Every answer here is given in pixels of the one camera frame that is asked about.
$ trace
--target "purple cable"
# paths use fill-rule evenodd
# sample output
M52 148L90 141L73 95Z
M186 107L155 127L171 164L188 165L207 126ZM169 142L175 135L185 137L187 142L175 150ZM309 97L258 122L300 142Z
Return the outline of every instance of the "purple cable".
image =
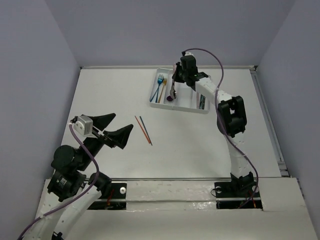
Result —
M74 139L78 142L78 144L80 144L80 146L83 148L83 150L85 151L86 154L88 154L88 156L90 157L91 161L93 162L93 164L95 165L96 168L96 173L94 175L94 179L92 181L92 183L88 186L88 188L86 190L84 190L81 194L79 194L78 196L76 196L75 198L73 198L72 200L70 200L69 202L66 202L65 204L46 212L45 214L43 214L44 217L55 213L56 211L59 211L65 207L67 207L68 205L72 204L73 202L75 202L76 200L78 200L79 198L81 198L83 195L85 195L96 183L96 181L98 180L99 177L99 166L97 161L95 160L94 156L92 156L92 154L90 153L90 151L86 148L86 146L82 143L82 141L77 137L77 135L75 134L75 131L72 128L72 124L69 124L69 129L70 132L72 134L72 136L74 137ZM40 220L40 217L37 217L35 220L33 220L33 222L31 222L28 226L26 226L26 228L22 231L22 233L20 234L20 236L18 237L17 240L21 240L24 236L24 234L36 223Z
M247 155L240 150L240 148L238 148L230 139L229 135L227 134L227 131L222 123L222 120L221 120L221 116L219 114L219 111L218 111L218 91L219 91L219 88L220 88L220 85L222 84L222 81L224 79L224 76L225 76L225 71L224 71L224 67L222 66L222 63L221 61L219 60L219 58L214 55L212 52L208 51L208 50L205 50L203 48L189 48L189 49L186 49L184 50L184 52L187 52L187 51L191 51L191 50L199 50L199 51L203 51L203 52L206 52L210 55L212 55L219 63L220 67L221 67L221 79L218 83L218 85L216 86L216 91L215 91L215 95L214 95L214 106L215 106L215 112L216 112L216 116L217 116L217 119L218 119L218 123L219 125L221 126L221 129L222 129L222 132L223 132L223 135L225 135L226 139L228 140L228 142L240 153L243 155L243 157L248 161L248 163L251 165L251 167L253 168L254 172L255 172L255 175L256 175L256 184L255 184L255 188L253 190L253 193L252 195L244 202L242 203L238 208L242 208L244 205L246 205L250 200L253 199L253 197L255 196L257 190L258 190L258 184L259 184L259 175L258 175L258 171L257 169L255 168L255 166L252 164L252 162L250 161L250 159L247 157Z

